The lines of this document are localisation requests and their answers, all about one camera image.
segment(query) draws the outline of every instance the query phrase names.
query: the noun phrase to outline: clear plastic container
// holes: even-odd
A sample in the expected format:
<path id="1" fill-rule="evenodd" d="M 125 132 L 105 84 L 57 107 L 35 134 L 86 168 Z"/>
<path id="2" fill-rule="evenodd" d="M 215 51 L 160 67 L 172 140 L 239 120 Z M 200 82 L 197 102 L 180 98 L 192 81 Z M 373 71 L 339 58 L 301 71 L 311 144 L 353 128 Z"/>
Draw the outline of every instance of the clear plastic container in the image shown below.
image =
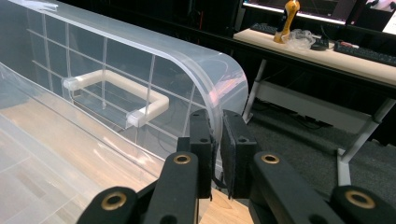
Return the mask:
<path id="1" fill-rule="evenodd" d="M 248 83 L 228 55 L 23 2 L 0 1 L 0 222 L 75 222 L 100 190 L 155 180 L 190 113 L 207 110 L 218 142 L 222 109 L 242 113 Z"/>
<path id="2" fill-rule="evenodd" d="M 0 49 L 16 49 L 0 62 L 163 158 L 195 110 L 207 110 L 217 141 L 222 109 L 243 111 L 248 83 L 226 54 L 56 1 L 57 11 L 14 2 L 0 3 Z M 89 85 L 67 89 L 73 80 Z"/>

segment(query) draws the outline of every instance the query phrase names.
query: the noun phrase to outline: plastic bag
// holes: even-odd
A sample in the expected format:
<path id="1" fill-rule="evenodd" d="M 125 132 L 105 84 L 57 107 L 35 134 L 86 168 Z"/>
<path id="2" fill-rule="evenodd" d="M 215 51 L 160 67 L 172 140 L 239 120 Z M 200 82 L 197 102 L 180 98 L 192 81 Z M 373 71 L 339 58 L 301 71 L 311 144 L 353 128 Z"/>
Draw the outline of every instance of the plastic bag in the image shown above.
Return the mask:
<path id="1" fill-rule="evenodd" d="M 310 49 L 315 43 L 315 38 L 310 31 L 296 29 L 290 32 L 289 35 L 283 35 L 282 40 L 288 48 L 291 49 Z"/>

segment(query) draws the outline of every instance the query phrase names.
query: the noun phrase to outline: keyboard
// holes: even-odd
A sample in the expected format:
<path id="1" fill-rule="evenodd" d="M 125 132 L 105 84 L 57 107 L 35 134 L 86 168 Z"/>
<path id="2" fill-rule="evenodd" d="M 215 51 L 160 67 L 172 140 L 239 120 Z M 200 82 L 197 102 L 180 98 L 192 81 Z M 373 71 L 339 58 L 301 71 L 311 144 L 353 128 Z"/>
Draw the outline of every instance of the keyboard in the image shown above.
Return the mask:
<path id="1" fill-rule="evenodd" d="M 250 26 L 250 30 L 262 32 L 268 35 L 275 35 L 276 29 L 277 28 L 275 26 L 269 26 L 267 23 L 255 23 Z"/>
<path id="2" fill-rule="evenodd" d="M 390 56 L 388 54 L 378 53 L 370 49 L 355 49 L 336 42 L 334 45 L 334 51 L 355 56 L 357 58 L 366 59 L 375 63 L 383 63 L 396 67 L 396 57 Z"/>

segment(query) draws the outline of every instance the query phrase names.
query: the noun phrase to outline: desk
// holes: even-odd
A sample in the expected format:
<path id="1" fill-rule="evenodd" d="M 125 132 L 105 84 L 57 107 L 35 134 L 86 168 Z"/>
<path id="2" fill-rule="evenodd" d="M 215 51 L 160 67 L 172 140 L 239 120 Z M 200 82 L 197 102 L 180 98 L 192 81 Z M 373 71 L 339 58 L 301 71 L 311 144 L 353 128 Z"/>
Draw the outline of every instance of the desk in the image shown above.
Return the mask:
<path id="1" fill-rule="evenodd" d="M 392 91 L 396 90 L 396 68 L 392 66 L 370 62 L 334 52 L 330 49 L 326 51 L 291 50 L 288 49 L 286 45 L 275 43 L 272 35 L 263 34 L 250 29 L 235 34 L 233 38 L 271 51 L 277 56 L 283 56 L 288 62 L 300 63 L 300 66 L 303 66 L 304 63 L 309 63 L 322 69 L 324 72 L 338 72 L 345 80 L 363 80 L 365 87 L 371 88 L 371 84 L 375 85 L 375 87 L 371 89 L 380 91 L 382 88 Z M 386 94 L 388 99 L 378 108 L 373 116 L 368 116 L 361 112 L 333 105 L 268 82 L 261 82 L 266 60 L 270 59 L 262 59 L 258 75 L 255 78 L 248 97 L 243 114 L 245 122 L 248 122 L 251 117 L 250 109 L 256 95 L 260 95 L 260 97 L 264 97 L 264 100 L 271 103 L 284 106 L 322 121 L 327 121 L 335 127 L 358 133 L 357 138 L 350 147 L 347 149 L 338 149 L 338 185 L 350 185 L 350 160 L 395 105 L 394 98 L 396 98 L 396 96 L 390 93 Z M 333 114 L 330 118 L 326 116 L 329 112 Z"/>

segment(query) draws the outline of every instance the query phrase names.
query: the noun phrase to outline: computer monitor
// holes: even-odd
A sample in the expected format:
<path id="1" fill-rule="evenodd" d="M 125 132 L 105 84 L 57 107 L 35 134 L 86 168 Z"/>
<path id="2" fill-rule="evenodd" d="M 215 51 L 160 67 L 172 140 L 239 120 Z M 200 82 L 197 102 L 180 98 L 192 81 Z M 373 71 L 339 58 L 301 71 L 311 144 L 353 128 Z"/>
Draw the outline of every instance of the computer monitor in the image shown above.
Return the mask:
<path id="1" fill-rule="evenodd" d="M 348 20 L 348 27 L 396 37 L 395 11 L 396 0 L 359 1 Z"/>
<path id="2" fill-rule="evenodd" d="M 297 18 L 345 25 L 355 0 L 300 0 Z M 283 13 L 288 0 L 244 0 L 243 6 Z"/>

